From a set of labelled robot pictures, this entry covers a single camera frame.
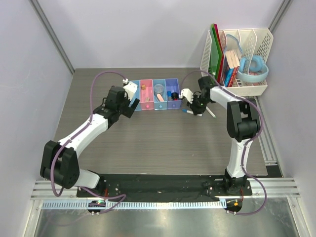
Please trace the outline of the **blue marker pen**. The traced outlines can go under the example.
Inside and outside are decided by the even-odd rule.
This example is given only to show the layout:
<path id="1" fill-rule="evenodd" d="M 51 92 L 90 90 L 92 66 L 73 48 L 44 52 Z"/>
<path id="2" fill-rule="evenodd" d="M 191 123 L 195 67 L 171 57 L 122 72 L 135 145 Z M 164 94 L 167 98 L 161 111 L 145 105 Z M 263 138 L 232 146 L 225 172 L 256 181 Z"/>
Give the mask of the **blue marker pen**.
<path id="1" fill-rule="evenodd" d="M 190 111 L 190 110 L 182 109 L 182 111 L 183 111 L 184 113 L 188 113 L 188 114 L 194 115 L 194 113 L 193 113 L 192 111 Z"/>

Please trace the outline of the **light blue drawer box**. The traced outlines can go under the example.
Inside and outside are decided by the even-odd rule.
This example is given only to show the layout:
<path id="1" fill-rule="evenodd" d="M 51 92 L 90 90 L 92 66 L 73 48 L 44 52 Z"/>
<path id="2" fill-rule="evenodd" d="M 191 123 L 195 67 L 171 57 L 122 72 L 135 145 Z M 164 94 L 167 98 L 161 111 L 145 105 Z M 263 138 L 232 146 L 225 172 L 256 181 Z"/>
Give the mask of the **light blue drawer box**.
<path id="1" fill-rule="evenodd" d="M 135 94 L 134 94 L 134 96 L 133 96 L 133 98 L 131 100 L 130 105 L 132 105 L 136 99 L 140 100 L 140 80 L 133 80 L 132 82 L 137 85 L 137 90 L 136 90 L 136 92 L 135 92 Z M 141 109 L 141 104 L 139 102 L 137 107 L 136 107 L 136 109 L 135 109 L 135 111 L 141 111 L 141 110 L 142 110 Z"/>

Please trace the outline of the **green marker pen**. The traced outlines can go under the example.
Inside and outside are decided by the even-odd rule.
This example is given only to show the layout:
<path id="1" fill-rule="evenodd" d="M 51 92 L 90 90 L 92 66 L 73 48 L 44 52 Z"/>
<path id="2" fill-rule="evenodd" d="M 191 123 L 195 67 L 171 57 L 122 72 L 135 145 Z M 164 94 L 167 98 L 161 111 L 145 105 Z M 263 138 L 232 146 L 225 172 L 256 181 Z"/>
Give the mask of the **green marker pen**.
<path id="1" fill-rule="evenodd" d="M 214 119 L 216 118 L 216 115 L 208 107 L 206 107 L 206 110 Z"/>

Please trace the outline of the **red black stamp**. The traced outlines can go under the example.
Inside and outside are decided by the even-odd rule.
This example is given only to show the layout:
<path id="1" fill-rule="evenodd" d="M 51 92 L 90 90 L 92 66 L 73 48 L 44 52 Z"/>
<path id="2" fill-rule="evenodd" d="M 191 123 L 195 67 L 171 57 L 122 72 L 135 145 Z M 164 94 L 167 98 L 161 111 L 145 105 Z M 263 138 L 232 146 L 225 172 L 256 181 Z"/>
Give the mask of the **red black stamp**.
<path id="1" fill-rule="evenodd" d="M 172 100 L 179 100 L 179 94 L 177 92 L 172 92 L 171 98 L 172 98 Z"/>

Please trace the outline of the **purple drawer box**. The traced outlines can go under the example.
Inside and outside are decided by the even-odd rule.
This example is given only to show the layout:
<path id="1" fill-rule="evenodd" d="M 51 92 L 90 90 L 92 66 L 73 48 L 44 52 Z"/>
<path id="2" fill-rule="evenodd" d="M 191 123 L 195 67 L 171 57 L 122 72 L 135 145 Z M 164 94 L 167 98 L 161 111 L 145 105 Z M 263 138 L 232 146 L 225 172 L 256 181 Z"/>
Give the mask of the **purple drawer box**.
<path id="1" fill-rule="evenodd" d="M 178 84 L 177 78 L 166 79 L 165 84 L 166 84 L 166 92 L 167 91 L 170 91 L 171 93 L 177 92 L 180 95 L 180 89 L 179 89 L 179 84 Z M 167 100 L 167 109 L 168 110 L 179 109 L 181 106 L 181 103 L 182 103 L 182 101 L 180 98 L 179 98 L 179 100 L 172 100 L 172 101 Z"/>

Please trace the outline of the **pink drawer box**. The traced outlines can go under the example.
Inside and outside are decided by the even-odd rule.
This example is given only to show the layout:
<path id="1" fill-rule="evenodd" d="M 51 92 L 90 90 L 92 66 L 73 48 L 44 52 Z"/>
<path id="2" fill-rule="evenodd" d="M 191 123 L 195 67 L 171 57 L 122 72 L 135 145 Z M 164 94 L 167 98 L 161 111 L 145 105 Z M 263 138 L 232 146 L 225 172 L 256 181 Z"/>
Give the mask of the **pink drawer box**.
<path id="1" fill-rule="evenodd" d="M 146 86 L 146 89 L 141 88 L 141 85 L 143 84 Z M 151 100 L 149 102 L 146 102 L 146 97 L 150 97 Z M 152 79 L 140 80 L 140 104 L 142 111 L 154 109 L 154 91 Z"/>

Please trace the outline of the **blue glue stick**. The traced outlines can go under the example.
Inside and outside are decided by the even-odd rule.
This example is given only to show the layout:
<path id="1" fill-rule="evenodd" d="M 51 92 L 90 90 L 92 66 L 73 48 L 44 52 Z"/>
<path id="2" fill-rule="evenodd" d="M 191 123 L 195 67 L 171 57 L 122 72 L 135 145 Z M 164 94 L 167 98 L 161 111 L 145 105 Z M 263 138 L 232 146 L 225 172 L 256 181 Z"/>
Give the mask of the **blue glue stick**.
<path id="1" fill-rule="evenodd" d="M 167 98 L 168 98 L 168 101 L 172 101 L 172 94 L 170 91 L 167 91 Z"/>

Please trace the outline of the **pink eraser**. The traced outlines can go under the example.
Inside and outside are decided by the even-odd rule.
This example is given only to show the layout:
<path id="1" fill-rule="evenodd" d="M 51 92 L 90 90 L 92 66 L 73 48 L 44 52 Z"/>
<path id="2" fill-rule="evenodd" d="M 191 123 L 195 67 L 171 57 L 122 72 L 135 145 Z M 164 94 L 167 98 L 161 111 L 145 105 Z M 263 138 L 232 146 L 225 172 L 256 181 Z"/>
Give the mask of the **pink eraser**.
<path id="1" fill-rule="evenodd" d="M 164 102 L 164 98 L 163 98 L 163 96 L 160 93 L 157 94 L 157 99 L 160 102 Z"/>

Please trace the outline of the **clear tape roll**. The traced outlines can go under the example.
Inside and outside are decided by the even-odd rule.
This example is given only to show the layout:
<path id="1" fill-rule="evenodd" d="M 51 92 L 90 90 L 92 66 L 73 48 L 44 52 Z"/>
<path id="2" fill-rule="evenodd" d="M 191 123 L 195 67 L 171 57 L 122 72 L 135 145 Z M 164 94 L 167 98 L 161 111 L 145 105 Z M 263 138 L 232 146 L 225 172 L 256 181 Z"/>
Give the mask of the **clear tape roll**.
<path id="1" fill-rule="evenodd" d="M 164 86 L 163 84 L 155 84 L 154 85 L 154 94 L 163 94 L 164 92 Z"/>

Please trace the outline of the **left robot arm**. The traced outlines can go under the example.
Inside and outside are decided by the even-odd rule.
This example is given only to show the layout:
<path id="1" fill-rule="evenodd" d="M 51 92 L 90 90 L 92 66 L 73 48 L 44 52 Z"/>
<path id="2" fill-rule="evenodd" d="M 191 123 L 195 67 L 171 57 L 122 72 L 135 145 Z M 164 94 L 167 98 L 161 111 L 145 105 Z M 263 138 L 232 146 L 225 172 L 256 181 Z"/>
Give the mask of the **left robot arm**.
<path id="1" fill-rule="evenodd" d="M 41 177 L 70 189 L 85 187 L 94 197 L 100 197 L 106 188 L 104 177 L 96 172 L 79 167 L 78 158 L 83 150 L 101 133 L 108 130 L 121 115 L 130 118 L 139 99 L 133 96 L 138 86 L 112 86 L 101 106 L 93 110 L 92 115 L 80 127 L 58 142 L 48 141 L 43 150 L 40 167 Z"/>

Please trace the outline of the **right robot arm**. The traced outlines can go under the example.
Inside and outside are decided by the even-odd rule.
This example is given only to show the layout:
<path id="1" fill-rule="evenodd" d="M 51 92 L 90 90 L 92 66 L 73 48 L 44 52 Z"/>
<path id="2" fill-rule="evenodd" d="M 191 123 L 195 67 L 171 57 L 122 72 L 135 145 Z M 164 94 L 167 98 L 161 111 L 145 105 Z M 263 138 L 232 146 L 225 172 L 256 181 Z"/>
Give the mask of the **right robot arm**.
<path id="1" fill-rule="evenodd" d="M 247 160 L 250 146 L 261 129 L 260 114 L 254 99 L 233 95 L 215 86 L 210 77 L 198 79 L 200 91 L 189 91 L 187 106 L 194 115 L 206 111 L 208 103 L 218 103 L 227 111 L 226 128 L 232 139 L 231 155 L 223 179 L 223 189 L 229 195 L 238 195 L 246 187 Z"/>

